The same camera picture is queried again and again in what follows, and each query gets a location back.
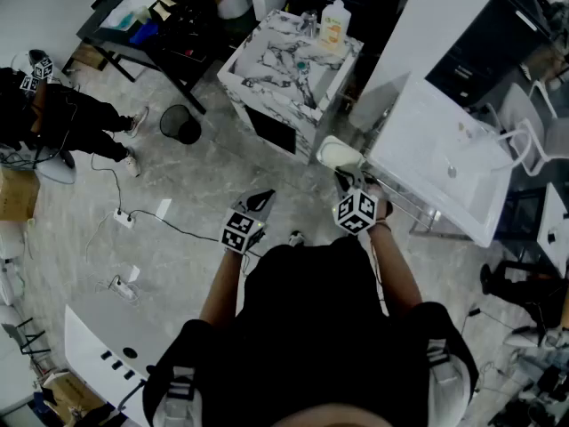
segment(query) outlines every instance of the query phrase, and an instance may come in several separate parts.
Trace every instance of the chair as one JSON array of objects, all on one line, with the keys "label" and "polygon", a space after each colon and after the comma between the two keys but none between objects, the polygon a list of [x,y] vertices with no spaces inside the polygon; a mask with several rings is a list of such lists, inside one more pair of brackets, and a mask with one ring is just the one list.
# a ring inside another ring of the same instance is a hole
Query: chair
[{"label": "chair", "polygon": [[[551,114],[551,123],[548,125],[547,132],[532,103],[535,90],[540,91]],[[557,112],[553,109],[543,83],[534,82],[528,94],[514,83],[510,86],[497,113],[490,103],[486,103],[486,107],[490,109],[502,130],[511,132],[516,129],[526,129],[529,132],[529,142],[533,146],[522,161],[527,175],[539,174],[542,167],[552,159],[569,159],[569,118],[557,117]],[[528,137],[524,134],[519,134],[510,141],[510,146],[520,157],[527,148],[527,144]]]},{"label": "chair", "polygon": [[11,324],[4,324],[2,323],[2,329],[10,336],[10,338],[14,339],[18,346],[20,346],[20,352],[24,355],[26,354],[40,354],[43,352],[50,352],[50,348],[46,348],[44,350],[32,350],[31,344],[35,342],[39,337],[45,334],[45,331],[40,332],[39,334],[21,334],[20,328],[24,327],[27,323],[29,323],[33,318],[27,319],[23,323],[14,326]]}]

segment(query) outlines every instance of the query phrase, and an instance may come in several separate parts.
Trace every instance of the white chair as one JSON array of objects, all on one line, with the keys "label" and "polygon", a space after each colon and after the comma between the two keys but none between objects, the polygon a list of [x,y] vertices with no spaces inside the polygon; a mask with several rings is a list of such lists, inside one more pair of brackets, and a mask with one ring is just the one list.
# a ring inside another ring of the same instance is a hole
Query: white chair
[{"label": "white chair", "polygon": [[[551,123],[547,132],[531,100],[536,89],[541,92],[551,114]],[[490,109],[504,131],[525,129],[529,133],[530,141],[526,134],[520,133],[509,143],[520,157],[527,150],[528,143],[532,144],[522,161],[527,175],[539,174],[542,167],[552,159],[569,159],[569,118],[557,117],[557,112],[553,109],[545,86],[541,82],[534,82],[529,94],[526,94],[518,84],[512,84],[498,113],[490,103],[486,103],[486,107]]]}]

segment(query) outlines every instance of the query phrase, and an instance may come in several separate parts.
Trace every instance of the desk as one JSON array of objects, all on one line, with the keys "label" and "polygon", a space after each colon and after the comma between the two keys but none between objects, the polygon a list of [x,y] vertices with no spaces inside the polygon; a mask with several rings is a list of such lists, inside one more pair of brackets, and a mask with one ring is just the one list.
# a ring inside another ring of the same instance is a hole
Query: desk
[{"label": "desk", "polygon": [[126,31],[100,27],[100,24],[122,1],[105,0],[101,2],[93,15],[79,29],[77,36],[85,43],[92,45],[131,82],[135,82],[135,79],[119,64],[121,58],[161,71],[201,114],[205,114],[205,108],[192,95],[191,89],[216,58],[219,46],[216,34],[212,33],[212,48],[208,50],[203,61],[190,59],[168,49],[167,46],[156,48],[145,44],[133,44],[129,40],[141,27],[138,21]]}]

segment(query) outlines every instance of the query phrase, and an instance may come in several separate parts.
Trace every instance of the marble floor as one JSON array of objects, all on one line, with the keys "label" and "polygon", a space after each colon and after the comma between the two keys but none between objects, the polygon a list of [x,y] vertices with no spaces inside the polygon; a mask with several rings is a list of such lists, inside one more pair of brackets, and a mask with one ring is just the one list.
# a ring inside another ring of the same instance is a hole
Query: marble floor
[{"label": "marble floor", "polygon": [[[216,238],[226,208],[240,193],[270,187],[277,191],[276,203],[268,235],[256,252],[263,254],[284,243],[296,229],[316,245],[340,235],[330,212],[335,201],[331,172],[321,165],[294,162],[250,133],[215,76],[220,62],[193,90],[208,112],[199,116],[188,105],[203,128],[203,137],[191,146],[165,138],[159,130],[162,113],[172,104],[185,103],[185,99],[160,73],[129,62],[124,65],[137,77],[136,83],[131,84],[110,66],[99,72],[77,64],[78,71],[72,76],[82,92],[112,103],[122,114],[150,106],[148,120],[135,139],[116,135],[118,141],[128,142],[136,150],[140,177],[130,177],[121,164],[94,159],[97,168],[116,169],[124,210],[155,213],[162,199],[171,198],[167,221]],[[67,366],[63,350],[66,302],[93,293],[116,274],[128,278],[136,265],[140,268],[136,281],[140,299],[133,308],[173,338],[185,321],[198,315],[223,254],[220,245],[182,235],[142,214],[136,217],[132,230],[108,217],[87,253],[86,244],[99,223],[117,207],[118,194],[112,173],[93,171],[91,157],[83,153],[74,157],[76,184],[64,186],[42,180],[36,223],[28,230],[29,253],[23,273],[26,289],[18,304],[24,315],[33,316],[47,331],[53,360],[60,367]],[[501,258],[500,246],[482,249],[465,242],[411,237],[410,219],[397,212],[389,223],[423,298],[444,304],[459,329],[473,305],[507,325],[529,324],[522,309],[482,295],[480,267]],[[247,272],[255,263],[252,257]],[[480,367],[493,361],[499,368],[509,368],[513,349],[501,344],[508,332],[485,315],[466,323],[464,337]],[[519,373],[515,377],[523,379]],[[483,385],[493,391],[482,390],[476,395],[462,425],[485,425],[518,389],[516,383],[495,371],[485,374]]]}]

